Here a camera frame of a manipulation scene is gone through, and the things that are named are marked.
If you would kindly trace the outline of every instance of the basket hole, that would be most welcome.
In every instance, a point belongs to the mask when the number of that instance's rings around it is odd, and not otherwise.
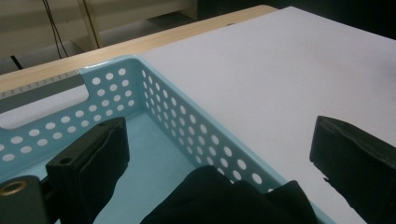
[[[190,145],[194,145],[194,141],[192,141],[192,138],[191,138],[191,137],[188,137],[188,138],[187,138],[187,141],[189,141],[189,144],[190,144]]]
[[[62,164],[62,165],[66,165],[67,163],[70,163],[71,161],[72,161],[71,158],[64,158],[64,159],[61,159],[59,161],[59,163]]]
[[[37,144],[40,146],[40,147],[43,147],[43,146],[45,146],[47,143],[48,143],[49,141],[47,140],[47,139],[40,139],[40,140],[38,140],[37,141]]]
[[[50,123],[48,123],[48,124],[46,124],[46,129],[48,129],[48,130],[52,130],[52,129],[54,129],[56,127],[56,125],[55,125],[55,123],[54,122],[50,122]]]
[[[197,160],[198,163],[202,163],[201,158],[199,158],[199,156],[196,156],[195,159]]]
[[[113,84],[113,85],[110,86],[110,90],[111,91],[116,91],[117,88],[118,88],[118,86],[116,84]]]
[[[192,149],[191,149],[191,147],[187,147],[187,151],[189,151],[189,153],[192,154]]]
[[[206,160],[207,160],[207,163],[209,163],[209,165],[213,165],[213,160],[212,160],[212,158],[207,157]]]
[[[228,167],[228,162],[224,158],[221,158],[220,162],[221,162],[221,165],[223,165],[224,167],[226,167],[226,168]]]
[[[218,144],[219,144],[219,139],[218,139],[218,137],[215,136],[214,134],[212,135],[212,142],[213,142],[215,145],[218,145]]]
[[[129,81],[128,80],[123,80],[122,81],[122,84],[121,84],[123,87],[127,87],[128,85],[129,85]]]
[[[183,129],[181,129],[181,128],[178,129],[178,132],[180,133],[181,136],[184,136],[184,131],[183,131]]]
[[[62,134],[61,133],[55,133],[52,137],[54,138],[54,139],[61,139],[62,138]]]
[[[83,120],[81,122],[81,126],[84,127],[84,128],[87,127],[88,125],[90,125],[90,123],[87,120]]]
[[[186,114],[186,108],[183,105],[180,106],[180,112],[184,115]]]
[[[242,161],[242,160],[238,160],[236,161],[238,163],[238,166],[242,169],[242,170],[246,170],[247,169],[247,164]]]
[[[177,105],[177,102],[176,102],[175,98],[172,97],[171,101],[172,101],[172,105],[174,105],[174,106]]]
[[[213,156],[216,156],[216,150],[213,147],[209,148],[209,152],[210,154],[212,154]]]
[[[102,116],[100,116],[100,115],[95,115],[95,117],[93,117],[93,120],[99,121],[99,120],[101,120],[101,118],[102,118]]]
[[[200,147],[197,147],[197,152],[202,156],[202,155],[204,155],[204,151],[200,148]]]
[[[3,161],[13,161],[15,159],[14,154],[7,154],[3,157]]]
[[[118,111],[121,111],[121,110],[123,110],[124,109],[124,105],[119,105],[119,106],[117,106],[117,110]]]
[[[181,126],[185,126],[186,125],[186,121],[184,121],[183,118],[179,119]]]
[[[67,132],[68,133],[73,133],[75,131],[76,131],[76,127],[75,126],[70,126],[70,127],[67,128]]]
[[[100,78],[99,77],[94,77],[93,79],[92,79],[92,84],[93,85],[99,85],[100,84]]]
[[[120,95],[115,95],[113,99],[114,99],[115,102],[118,102],[121,99],[121,96]]]
[[[23,141],[23,138],[20,136],[15,136],[13,138],[11,138],[11,143],[12,144],[19,144]]]
[[[70,118],[69,117],[63,117],[63,118],[61,118],[61,122],[62,123],[68,123],[70,121]]]
[[[200,128],[202,133],[207,133],[207,128],[204,124],[201,124]]]
[[[189,127],[189,133],[191,135],[195,135],[195,130],[192,127]]]
[[[78,117],[78,118],[81,118],[82,116],[84,116],[84,111],[82,111],[82,110],[79,110],[78,112],[76,112],[76,117]]]
[[[32,151],[31,147],[23,147],[21,148],[21,153],[29,153]]]
[[[121,68],[121,69],[119,70],[119,75],[120,75],[120,76],[123,76],[123,75],[125,75],[125,74],[126,74],[125,68]]]
[[[106,91],[101,89],[97,92],[97,94],[98,96],[104,96],[106,94]]]
[[[197,121],[194,115],[190,115],[190,120],[191,123],[195,124],[195,122]]]
[[[262,178],[258,174],[253,174],[251,177],[253,178],[254,182],[256,182],[256,184],[260,185],[262,183]]]
[[[167,92],[166,90],[163,90],[163,96],[164,96],[165,98],[168,98],[168,92]]]
[[[237,180],[241,180],[241,178],[242,178],[242,176],[237,171],[233,171],[233,177],[235,177],[235,179],[237,179]]]
[[[107,80],[111,80],[111,79],[113,79],[113,77],[114,77],[114,75],[112,73],[107,73],[107,75],[106,75]]]
[[[126,92],[125,92],[125,96],[126,96],[126,97],[132,96],[132,91],[126,91]]]
[[[224,171],[221,170],[221,168],[218,168],[219,173],[221,173],[222,175],[224,175]]]
[[[90,105],[89,110],[90,110],[91,112],[93,112],[93,111],[96,111],[97,108],[98,108],[98,107],[97,107],[96,105]]]
[[[40,134],[40,131],[38,129],[33,129],[29,132],[29,135],[32,137],[38,136]]]
[[[229,147],[224,148],[224,152],[228,157],[231,157],[233,155],[233,152],[230,150]]]
[[[107,110],[107,111],[106,111],[106,115],[107,115],[107,116],[113,115],[113,110]]]
[[[176,117],[176,111],[174,109],[171,110],[172,116],[175,118]]]
[[[205,145],[205,139],[202,137],[202,136],[199,136],[198,137],[198,141],[199,141],[199,143],[201,143],[201,145]]]
[[[108,106],[110,102],[108,100],[102,101],[102,106]]]

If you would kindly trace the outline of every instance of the floor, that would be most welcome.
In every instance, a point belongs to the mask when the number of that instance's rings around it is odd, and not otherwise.
[[[179,13],[170,13],[146,21],[138,21],[100,33],[103,43],[106,46],[114,45],[123,41],[138,38],[144,35],[154,34],[163,30],[171,29],[181,25],[194,22],[193,19]],[[69,56],[83,52],[72,41],[65,41],[64,48]],[[23,68],[32,67],[42,63],[49,63],[59,60],[58,51],[55,45],[15,55]],[[0,58],[0,75],[17,71],[17,65],[10,57]]]

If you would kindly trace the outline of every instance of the wooden table edge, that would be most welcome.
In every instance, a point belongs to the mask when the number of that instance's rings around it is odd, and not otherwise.
[[[251,20],[274,11],[277,11],[277,9],[269,6],[251,7],[208,20],[179,26],[153,35],[146,35],[102,49],[88,51],[76,56],[4,74],[0,76],[0,92],[13,90],[20,86],[48,77],[54,77],[87,65],[100,63],[117,56],[139,54],[150,49],[156,49],[178,40],[213,31],[230,24]]]

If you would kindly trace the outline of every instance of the black cloth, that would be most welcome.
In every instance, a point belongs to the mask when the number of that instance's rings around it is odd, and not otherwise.
[[[213,166],[191,172],[142,224],[317,223],[296,181],[260,194],[246,181],[234,184]]]

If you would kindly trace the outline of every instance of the black fabric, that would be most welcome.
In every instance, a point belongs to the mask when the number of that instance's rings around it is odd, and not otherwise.
[[[396,147],[319,116],[309,160],[367,223],[396,223]]]
[[[296,181],[260,194],[246,181],[232,184],[213,166],[191,172],[142,224],[317,223]]]

